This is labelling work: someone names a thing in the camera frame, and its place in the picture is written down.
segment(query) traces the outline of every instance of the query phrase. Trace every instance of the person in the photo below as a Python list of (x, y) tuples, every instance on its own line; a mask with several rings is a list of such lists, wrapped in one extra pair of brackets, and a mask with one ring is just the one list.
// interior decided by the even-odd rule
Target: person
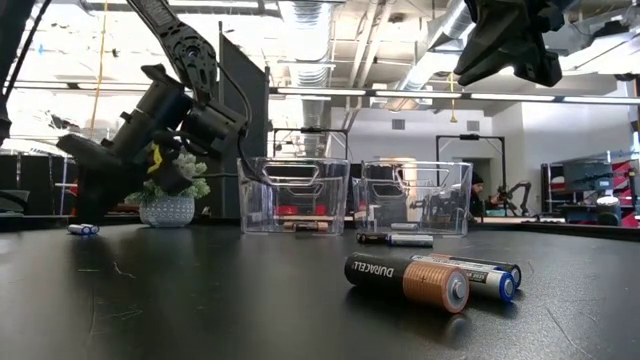
[(475, 217), (484, 215), (485, 210), (496, 208), (501, 202), (499, 194), (496, 194), (486, 201), (480, 199), (480, 194), (484, 190), (484, 180), (475, 171), (471, 176), (471, 200), (469, 204), (469, 212)]

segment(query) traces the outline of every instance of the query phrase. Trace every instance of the plastic container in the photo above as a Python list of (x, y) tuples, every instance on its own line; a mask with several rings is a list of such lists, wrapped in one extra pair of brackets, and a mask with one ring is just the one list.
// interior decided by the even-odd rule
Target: plastic container
[(376, 161), (364, 164), (368, 231), (460, 237), (467, 233), (473, 165)]
[(265, 183), (251, 180), (238, 159), (243, 232), (342, 233), (350, 168), (347, 160), (250, 158), (247, 161)]

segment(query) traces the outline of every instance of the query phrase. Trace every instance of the white flower pot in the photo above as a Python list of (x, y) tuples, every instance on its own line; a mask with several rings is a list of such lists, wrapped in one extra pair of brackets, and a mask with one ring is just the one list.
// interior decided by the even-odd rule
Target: white flower pot
[(140, 205), (140, 220), (152, 227), (183, 227), (193, 220), (195, 201), (189, 196), (162, 196)]

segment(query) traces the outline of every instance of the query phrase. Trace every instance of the potted plant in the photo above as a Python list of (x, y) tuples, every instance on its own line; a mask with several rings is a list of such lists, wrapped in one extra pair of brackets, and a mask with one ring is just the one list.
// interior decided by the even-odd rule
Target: potted plant
[(205, 179), (194, 179), (207, 171), (207, 165), (196, 163), (194, 155), (180, 154), (173, 164), (184, 177), (192, 181), (190, 187), (177, 195), (168, 195), (153, 180), (147, 180), (142, 191), (130, 194), (125, 199), (127, 204), (140, 206), (140, 220), (144, 224), (153, 227), (185, 226), (193, 220), (194, 199), (199, 199), (211, 191)]

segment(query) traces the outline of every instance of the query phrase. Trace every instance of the table surface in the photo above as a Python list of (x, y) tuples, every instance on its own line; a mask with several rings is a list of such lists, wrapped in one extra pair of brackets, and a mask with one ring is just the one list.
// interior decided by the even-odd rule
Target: table surface
[(640, 244), (470, 233), (435, 251), (517, 262), (512, 304), (459, 315), (352, 288), (353, 251), (428, 249), (238, 229), (0, 234), (0, 358), (638, 359)]

